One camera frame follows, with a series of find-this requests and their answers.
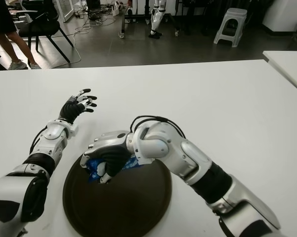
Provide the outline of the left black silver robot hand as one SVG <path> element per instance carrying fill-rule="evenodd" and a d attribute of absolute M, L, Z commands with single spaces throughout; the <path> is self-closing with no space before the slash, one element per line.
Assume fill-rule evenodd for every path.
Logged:
<path fill-rule="evenodd" d="M 73 124 L 82 113 L 93 113 L 97 105 L 94 101 L 96 96 L 87 95 L 91 89 L 82 89 L 76 95 L 72 95 L 60 110 L 59 119 Z"/>

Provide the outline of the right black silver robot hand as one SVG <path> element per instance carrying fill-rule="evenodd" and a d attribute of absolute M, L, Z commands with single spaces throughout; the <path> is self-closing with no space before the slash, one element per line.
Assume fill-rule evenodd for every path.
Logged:
<path fill-rule="evenodd" d="M 93 160 L 100 162 L 100 167 L 95 169 L 100 183 L 110 182 L 132 155 L 127 148 L 128 135 L 129 131 L 118 130 L 104 133 L 95 138 L 83 153 L 80 166 L 89 169 Z"/>

